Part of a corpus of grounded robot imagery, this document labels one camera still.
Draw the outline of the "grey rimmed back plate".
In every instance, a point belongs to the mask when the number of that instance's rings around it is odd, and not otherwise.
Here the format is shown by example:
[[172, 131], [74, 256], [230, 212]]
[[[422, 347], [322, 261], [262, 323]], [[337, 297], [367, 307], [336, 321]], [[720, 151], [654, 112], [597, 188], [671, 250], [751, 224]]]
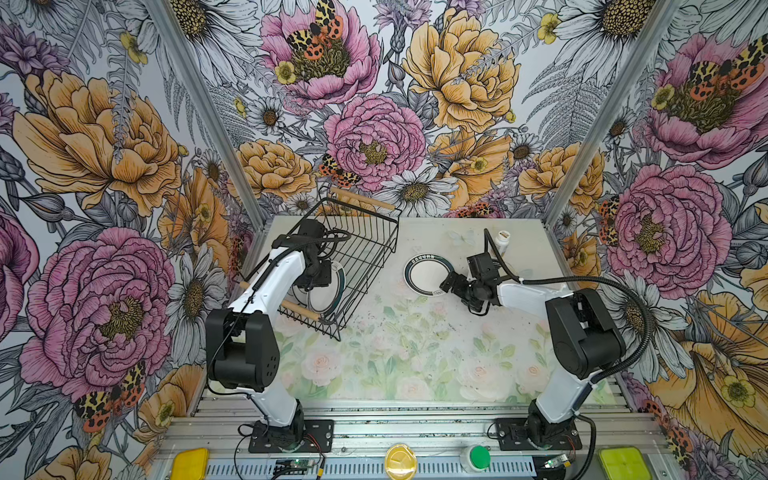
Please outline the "grey rimmed back plate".
[[441, 284], [454, 272], [446, 258], [436, 254], [420, 254], [412, 257], [403, 270], [406, 285], [415, 293], [436, 297], [445, 294]]

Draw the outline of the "black wire dish rack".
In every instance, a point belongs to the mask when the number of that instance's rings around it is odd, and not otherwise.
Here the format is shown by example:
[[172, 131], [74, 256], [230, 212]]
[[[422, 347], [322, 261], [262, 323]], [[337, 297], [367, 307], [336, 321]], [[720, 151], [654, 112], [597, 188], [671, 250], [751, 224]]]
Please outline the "black wire dish rack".
[[280, 316], [339, 341], [342, 330], [353, 318], [376, 276], [396, 251], [400, 213], [401, 210], [392, 204], [329, 187], [320, 191], [319, 198], [310, 203], [304, 215], [276, 217], [266, 237], [262, 259], [272, 249], [272, 242], [280, 234], [290, 232], [302, 219], [319, 220], [328, 228], [340, 228], [351, 234], [349, 240], [337, 245], [330, 257], [331, 262], [341, 264], [346, 277], [340, 306], [325, 318], [299, 306], [290, 292], [280, 308]]

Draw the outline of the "dark rimmed back plate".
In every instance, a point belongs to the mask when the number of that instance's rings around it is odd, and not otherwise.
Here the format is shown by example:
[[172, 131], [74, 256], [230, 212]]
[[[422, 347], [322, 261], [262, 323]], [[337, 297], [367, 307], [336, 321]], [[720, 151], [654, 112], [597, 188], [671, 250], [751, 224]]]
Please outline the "dark rimmed back plate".
[[292, 286], [291, 293], [299, 306], [328, 318], [340, 306], [345, 284], [343, 267], [339, 262], [332, 261], [330, 283], [327, 286], [313, 287], [311, 290]]

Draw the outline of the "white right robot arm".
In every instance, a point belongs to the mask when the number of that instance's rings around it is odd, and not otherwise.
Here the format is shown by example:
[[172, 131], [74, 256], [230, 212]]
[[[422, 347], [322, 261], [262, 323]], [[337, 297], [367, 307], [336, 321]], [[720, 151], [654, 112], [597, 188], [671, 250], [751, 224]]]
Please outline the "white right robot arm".
[[535, 398], [525, 420], [498, 420], [500, 446], [518, 442], [529, 449], [567, 445], [576, 414], [598, 376], [617, 364], [626, 344], [599, 293], [572, 290], [561, 279], [525, 280], [503, 276], [489, 253], [468, 258], [470, 274], [449, 273], [440, 289], [459, 297], [472, 314], [492, 307], [520, 310], [547, 320], [558, 366]]

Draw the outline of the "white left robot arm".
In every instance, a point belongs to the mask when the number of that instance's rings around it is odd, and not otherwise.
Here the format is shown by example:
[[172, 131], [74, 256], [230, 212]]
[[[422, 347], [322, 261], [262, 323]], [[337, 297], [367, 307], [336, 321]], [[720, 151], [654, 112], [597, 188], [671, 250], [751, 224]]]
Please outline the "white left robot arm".
[[303, 407], [278, 379], [280, 349], [273, 323], [294, 286], [330, 284], [330, 255], [350, 239], [339, 228], [304, 219], [292, 233], [279, 235], [259, 261], [241, 296], [212, 311], [205, 321], [207, 380], [217, 395], [243, 396], [261, 414], [258, 448], [296, 451], [309, 440]]

